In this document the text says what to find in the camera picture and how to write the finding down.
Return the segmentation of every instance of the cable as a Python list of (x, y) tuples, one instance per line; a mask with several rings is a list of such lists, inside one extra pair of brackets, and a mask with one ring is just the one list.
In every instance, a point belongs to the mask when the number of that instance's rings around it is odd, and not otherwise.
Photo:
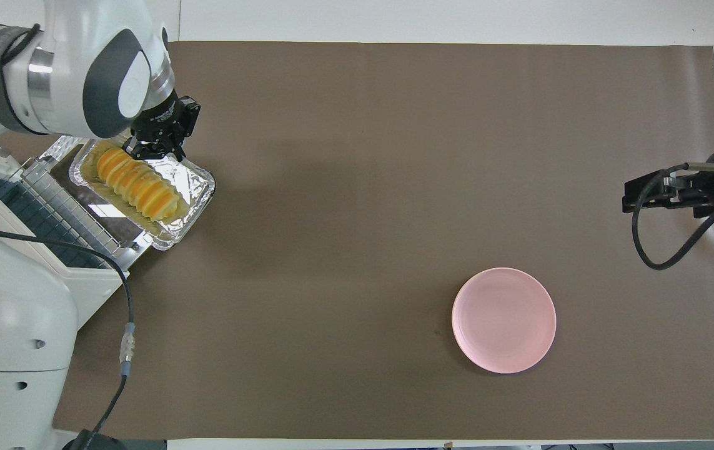
[(702, 222), (701, 225), (699, 225), (698, 228), (696, 228), (696, 231), (693, 232), (693, 234), (690, 235), (690, 237), (685, 241), (685, 243), (682, 245), (679, 250), (673, 254), (669, 259), (667, 259), (665, 262), (653, 262), (650, 258), (648, 258), (647, 254), (645, 254), (645, 250), (643, 249), (643, 245), (640, 242), (640, 233), (638, 230), (638, 220), (640, 219), (640, 210), (642, 210), (643, 204), (645, 203), (645, 198), (648, 196), (648, 193), (656, 187), (657, 183), (661, 179), (663, 179), (665, 176), (668, 176), (668, 174), (679, 171), (679, 170), (684, 170), (687, 168), (687, 163), (680, 164), (678, 166), (673, 166), (671, 168), (665, 169), (664, 171), (660, 171), (659, 174), (656, 174), (656, 176), (651, 179), (648, 184), (645, 185), (642, 191), (640, 191), (639, 197), (637, 197), (637, 202), (635, 202), (634, 205), (634, 210), (632, 214), (632, 239), (634, 240), (634, 248), (637, 250), (637, 254), (640, 256), (640, 259), (643, 260), (643, 263), (645, 263), (646, 266), (657, 270), (665, 270), (667, 268), (670, 268), (672, 265), (678, 263), (682, 258), (685, 257), (688, 251), (690, 251), (691, 248), (698, 242), (699, 239), (704, 236), (704, 233), (713, 225), (714, 223), (714, 212), (709, 214), (707, 219)]
[(35, 36), (40, 31), (40, 24), (35, 23), (32, 28), (29, 28), (29, 31), (26, 31), (26, 34), (24, 35), (23, 39), (20, 40), (19, 43), (17, 43), (12, 49), (8, 49), (2, 56), (2, 62), (1, 66), (6, 65), (6, 63), (11, 62), (17, 55), (19, 55), (24, 49), (26, 49), (26, 46), (29, 45), (29, 43), (32, 42), (32, 39), (34, 39)]
[(84, 445), (84, 450), (88, 450), (89, 447), (91, 447), (91, 443), (93, 442), (93, 439), (96, 438), (96, 435), (99, 434), (99, 431), (102, 429), (104, 426), (106, 419), (109, 418), (109, 414), (112, 413), (113, 408), (115, 407), (115, 404), (117, 403), (117, 399), (121, 396), (121, 393), (123, 393), (123, 388), (126, 387), (126, 379), (127, 376), (121, 376), (121, 383), (117, 385), (117, 391), (115, 391), (115, 395), (112, 397), (111, 401), (109, 401), (109, 406), (107, 407), (106, 411), (104, 412), (104, 415), (102, 418), (99, 419), (99, 422), (96, 424), (96, 426), (93, 428), (93, 432), (91, 432), (91, 436), (87, 439)]
[(100, 251), (95, 251), (92, 248), (82, 247), (81, 245), (77, 245), (75, 243), (57, 241), (57, 240), (52, 240), (52, 239), (43, 239), (43, 238), (39, 238), (37, 236), (27, 236), (26, 234), (16, 234), (16, 233), (8, 233), (6, 231), (0, 231), (0, 238), (13, 239), (13, 240), (19, 240), (19, 241), (27, 241), (27, 242), (35, 242), (35, 243), (44, 243), (46, 245), (57, 245), (60, 247), (65, 247), (65, 248), (72, 248), (77, 251), (84, 251), (85, 253), (93, 254), (93, 256), (96, 256), (97, 258), (103, 259), (106, 263), (108, 263), (117, 272), (117, 276), (119, 276), (121, 279), (121, 283), (123, 284), (123, 289), (126, 292), (126, 306), (128, 307), (128, 310), (129, 310), (129, 322), (134, 323), (134, 308), (132, 307), (132, 291), (131, 291), (131, 289), (129, 289), (129, 282), (126, 280), (126, 274), (123, 273), (122, 268), (119, 265), (117, 265), (117, 262), (115, 262), (115, 260), (112, 259), (111, 257), (106, 256), (106, 254), (103, 254)]
[[(81, 245), (76, 245), (74, 243), (69, 243), (69, 242), (63, 242), (63, 241), (57, 241), (57, 240), (52, 240), (52, 239), (43, 239), (39, 238), (37, 236), (26, 236), (25, 234), (16, 234), (16, 233), (8, 233), (6, 231), (0, 231), (0, 238), (4, 239), (14, 239), (14, 240), (20, 240), (20, 241), (26, 241), (26, 242), (35, 242), (35, 243), (43, 243), (46, 245), (55, 245), (59, 247), (65, 247), (65, 248), (72, 248), (77, 251), (84, 251), (85, 253), (93, 254), (93, 256), (96, 256), (97, 258), (103, 259), (105, 262), (107, 262), (116, 272), (117, 275), (121, 279), (121, 283), (123, 284), (123, 289), (126, 292), (126, 307), (128, 308), (128, 318), (129, 318), (129, 324), (126, 324), (126, 330), (129, 331), (129, 333), (134, 332), (134, 308), (132, 307), (132, 293), (131, 289), (129, 289), (129, 282), (126, 280), (126, 274), (123, 273), (123, 270), (121, 266), (117, 265), (117, 262), (115, 262), (114, 259), (112, 259), (109, 256), (106, 256), (106, 254), (100, 253), (100, 251), (95, 251), (92, 248), (87, 248), (87, 247), (82, 247)], [(115, 408), (115, 404), (117, 403), (117, 399), (121, 396), (121, 393), (123, 392), (123, 388), (126, 386), (126, 379), (129, 378), (129, 361), (123, 361), (122, 362), (122, 367), (121, 367), (121, 383), (119, 387), (117, 387), (117, 391), (115, 392), (115, 395), (109, 401), (109, 405), (106, 408), (106, 411), (104, 412), (104, 415), (102, 418), (100, 418), (99, 422), (96, 424), (96, 426), (93, 428), (93, 432), (91, 433), (91, 436), (89, 436), (89, 439), (85, 442), (85, 450), (89, 448), (89, 445), (91, 445), (91, 442), (93, 442), (93, 439), (97, 434), (99, 434), (99, 430), (104, 426), (106, 419), (109, 418), (109, 414), (112, 413), (113, 408)]]

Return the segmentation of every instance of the cable connector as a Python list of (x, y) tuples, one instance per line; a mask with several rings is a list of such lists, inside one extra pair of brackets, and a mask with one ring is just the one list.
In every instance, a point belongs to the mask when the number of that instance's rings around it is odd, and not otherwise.
[(121, 338), (121, 353), (119, 356), (121, 376), (129, 376), (132, 358), (134, 358), (134, 324), (133, 322), (128, 322), (123, 329), (123, 337)]

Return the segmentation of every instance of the brown paper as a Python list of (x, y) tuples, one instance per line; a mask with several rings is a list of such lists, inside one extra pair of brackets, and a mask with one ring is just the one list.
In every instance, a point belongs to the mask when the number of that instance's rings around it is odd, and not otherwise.
[[(215, 199), (132, 267), (120, 438), (713, 439), (714, 230), (634, 251), (623, 183), (714, 151), (710, 48), (172, 44)], [(647, 211), (664, 259), (697, 221)], [(540, 364), (451, 332), (459, 287), (519, 268), (553, 297)], [(77, 337), (55, 417), (117, 386), (124, 297)]]

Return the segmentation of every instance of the plate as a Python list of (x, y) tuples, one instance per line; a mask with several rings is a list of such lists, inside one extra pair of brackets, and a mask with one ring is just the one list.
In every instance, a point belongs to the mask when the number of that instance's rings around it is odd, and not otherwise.
[(451, 314), (454, 337), (468, 358), (494, 373), (518, 373), (537, 364), (553, 344), (557, 312), (533, 276), (497, 267), (462, 286)]

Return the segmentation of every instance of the metal rack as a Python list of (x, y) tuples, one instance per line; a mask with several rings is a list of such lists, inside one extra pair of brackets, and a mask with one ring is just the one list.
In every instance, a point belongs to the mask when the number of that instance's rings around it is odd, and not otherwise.
[[(92, 248), (112, 257), (126, 270), (149, 247), (149, 236), (140, 233), (116, 239), (66, 189), (70, 183), (67, 164), (60, 162), (86, 143), (86, 139), (78, 137), (60, 137), (42, 156), (26, 162), (25, 168), (0, 179), (0, 200), (35, 236)], [(66, 267), (109, 268), (102, 259), (84, 252), (57, 246), (48, 248)]]

